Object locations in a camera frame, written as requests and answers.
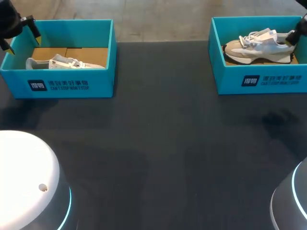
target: black table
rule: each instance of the black table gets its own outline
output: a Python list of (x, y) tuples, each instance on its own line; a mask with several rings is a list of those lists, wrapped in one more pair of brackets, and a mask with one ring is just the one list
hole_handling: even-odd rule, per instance
[(0, 128), (55, 151), (80, 230), (272, 230), (307, 155), (306, 94), (218, 96), (207, 41), (118, 43), (112, 99), (14, 100)]

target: shoelace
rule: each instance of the shoelace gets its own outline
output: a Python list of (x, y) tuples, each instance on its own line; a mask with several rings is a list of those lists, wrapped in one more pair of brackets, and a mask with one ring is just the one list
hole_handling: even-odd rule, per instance
[(77, 59), (74, 59), (74, 58), (71, 58), (71, 57), (69, 57), (68, 59), (72, 60), (71, 63), (68, 63), (69, 66), (71, 66), (71, 67), (79, 66), (81, 69), (85, 68), (85, 63), (83, 63), (82, 61), (78, 61)]
[(243, 47), (247, 47), (250, 44), (262, 44), (262, 41), (257, 40), (257, 37), (259, 36), (258, 31), (249, 33), (248, 36), (239, 36), (240, 43)]

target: sneaker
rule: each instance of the sneaker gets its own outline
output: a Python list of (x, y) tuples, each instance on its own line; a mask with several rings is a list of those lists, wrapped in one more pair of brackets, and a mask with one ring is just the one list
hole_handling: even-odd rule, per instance
[(84, 63), (70, 57), (63, 57), (56, 54), (54, 58), (46, 61), (36, 61), (28, 58), (25, 62), (25, 69), (105, 69), (102, 66)]
[(278, 34), (276, 30), (269, 28), (251, 32), (248, 36), (239, 36), (239, 40), (227, 43), (224, 51), (228, 57), (243, 64), (250, 64), (258, 58), (290, 63), (295, 46), (286, 44), (285, 39), (292, 32)]

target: concrete floor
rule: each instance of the concrete floor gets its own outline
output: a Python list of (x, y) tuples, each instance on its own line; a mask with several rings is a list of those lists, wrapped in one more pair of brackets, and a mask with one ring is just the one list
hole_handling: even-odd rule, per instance
[(118, 41), (206, 40), (214, 16), (303, 15), (295, 0), (12, 0), (21, 15), (113, 19)]

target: cardboard insert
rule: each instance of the cardboard insert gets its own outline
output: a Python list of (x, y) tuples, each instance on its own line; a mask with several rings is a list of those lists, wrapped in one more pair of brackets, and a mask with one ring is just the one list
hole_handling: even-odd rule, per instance
[(32, 58), (50, 60), (56, 54), (106, 67), (108, 48), (35, 48)]
[[(239, 64), (238, 62), (228, 57), (226, 54), (224, 54), (224, 59), (225, 59), (227, 66), (246, 65), (246, 64)], [(277, 63), (277, 62), (269, 61), (264, 58), (259, 58), (259, 59), (254, 60), (250, 65), (281, 65), (281, 64), (285, 64), (285, 63)], [(291, 63), (289, 63), (289, 65), (293, 65), (293, 64), (299, 64), (295, 57), (295, 54), (293, 54), (292, 61)]]

